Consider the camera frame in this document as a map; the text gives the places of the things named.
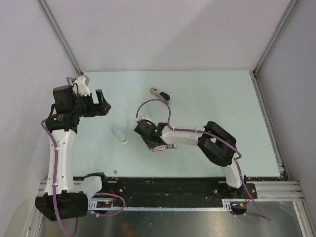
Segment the red white staple box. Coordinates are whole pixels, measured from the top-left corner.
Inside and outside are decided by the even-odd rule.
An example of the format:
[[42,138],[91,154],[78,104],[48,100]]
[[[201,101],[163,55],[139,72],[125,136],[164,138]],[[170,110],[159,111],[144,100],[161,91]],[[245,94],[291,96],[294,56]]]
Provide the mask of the red white staple box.
[[160,145],[156,146],[154,148],[150,148],[152,152],[161,152],[161,151],[166,151],[166,150],[171,150],[171,149],[176,149],[177,146],[176,144],[167,144],[167,145]]

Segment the beige black stapler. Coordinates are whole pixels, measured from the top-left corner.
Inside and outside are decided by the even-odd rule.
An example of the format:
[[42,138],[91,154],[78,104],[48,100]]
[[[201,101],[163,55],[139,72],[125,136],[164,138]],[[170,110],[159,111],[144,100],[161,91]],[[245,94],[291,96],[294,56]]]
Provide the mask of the beige black stapler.
[[167,94],[166,92],[163,92],[159,89],[156,89],[156,88],[151,88],[149,90],[149,93],[154,96],[155,98],[157,99],[160,99],[162,101],[164,101],[166,104],[170,105],[170,102],[171,102],[171,98],[170,98],[170,95]]

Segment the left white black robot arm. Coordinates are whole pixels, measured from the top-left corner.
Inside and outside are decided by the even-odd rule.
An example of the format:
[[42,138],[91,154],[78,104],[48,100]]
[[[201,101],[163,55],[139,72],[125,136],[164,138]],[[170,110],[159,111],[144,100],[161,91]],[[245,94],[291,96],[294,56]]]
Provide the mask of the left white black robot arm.
[[84,176],[79,185],[72,174],[73,149],[81,117],[105,116],[111,105],[102,90],[96,90],[98,103],[92,93],[65,85],[53,90],[54,103],[42,125],[49,136],[50,158],[44,194],[35,199],[35,207],[50,221],[83,217],[88,212],[88,202],[94,195],[102,198],[108,194],[109,185],[103,172]]

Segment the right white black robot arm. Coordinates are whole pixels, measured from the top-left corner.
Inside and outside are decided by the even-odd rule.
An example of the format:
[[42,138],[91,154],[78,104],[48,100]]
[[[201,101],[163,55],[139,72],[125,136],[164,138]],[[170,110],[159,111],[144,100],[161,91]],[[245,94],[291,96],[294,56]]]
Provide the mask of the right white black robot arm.
[[244,175],[237,165],[241,153],[236,139],[217,123],[209,121],[202,130],[172,128],[168,123],[155,125],[148,118],[138,118],[136,123],[134,131],[149,149],[173,144],[198,147],[211,163],[222,168],[231,197],[239,198],[245,193]]

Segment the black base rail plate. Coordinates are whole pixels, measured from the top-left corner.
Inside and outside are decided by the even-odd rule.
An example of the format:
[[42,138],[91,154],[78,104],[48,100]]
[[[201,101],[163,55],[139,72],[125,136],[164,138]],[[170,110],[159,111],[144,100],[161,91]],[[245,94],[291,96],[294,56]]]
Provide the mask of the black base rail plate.
[[116,207],[219,207],[219,202],[257,199],[254,183],[230,189],[223,178],[109,177],[93,200]]

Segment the left aluminium frame post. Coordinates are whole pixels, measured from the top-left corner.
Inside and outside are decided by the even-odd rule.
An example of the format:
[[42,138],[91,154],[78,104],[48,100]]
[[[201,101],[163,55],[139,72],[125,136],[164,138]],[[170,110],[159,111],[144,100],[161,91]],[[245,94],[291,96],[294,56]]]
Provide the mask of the left aluminium frame post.
[[48,3],[46,0],[37,0],[37,3],[43,12],[47,22],[49,23],[53,33],[55,34],[61,48],[63,49],[64,53],[66,54],[66,57],[68,58],[70,64],[72,65],[73,69],[78,75],[83,75],[83,71],[81,70],[67,40],[64,36],[52,10],[50,9]]

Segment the aluminium frame post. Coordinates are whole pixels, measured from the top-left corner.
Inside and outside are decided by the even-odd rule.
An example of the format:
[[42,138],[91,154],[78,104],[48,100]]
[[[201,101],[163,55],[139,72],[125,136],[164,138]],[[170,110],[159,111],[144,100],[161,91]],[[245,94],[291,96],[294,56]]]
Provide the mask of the aluminium frame post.
[[274,48],[275,44],[277,43],[282,32],[285,30],[287,24],[289,23],[292,15],[296,11],[296,8],[300,4],[300,2],[301,2],[300,0],[290,0],[289,1],[284,13],[282,14],[276,28],[274,29],[274,31],[269,39],[263,53],[261,54],[256,66],[253,69],[253,74],[255,76],[260,72],[263,64],[267,60],[269,54],[271,53],[272,49]]
[[48,3],[46,0],[37,0],[37,3],[43,12],[47,22],[49,23],[53,33],[55,34],[61,48],[63,49],[64,53],[66,54],[66,57],[68,58],[70,64],[72,65],[73,69],[78,75],[83,75],[83,71],[81,70],[67,40],[64,36],[52,10],[50,9]]

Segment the right aluminium frame post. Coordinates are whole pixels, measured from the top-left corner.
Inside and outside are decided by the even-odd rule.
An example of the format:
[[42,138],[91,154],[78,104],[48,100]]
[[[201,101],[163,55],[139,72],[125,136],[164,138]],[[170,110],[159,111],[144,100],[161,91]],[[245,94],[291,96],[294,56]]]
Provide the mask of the right aluminium frame post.
[[269,54],[271,53],[272,49],[274,48],[275,44],[277,43],[282,32],[285,30],[287,24],[289,23],[292,15],[296,11],[296,8],[300,4],[300,2],[301,2],[300,0],[290,0],[289,1],[284,13],[282,14],[276,28],[274,29],[274,31],[269,39],[263,53],[261,54],[256,66],[253,69],[253,74],[255,76],[260,72],[263,64],[267,60]]

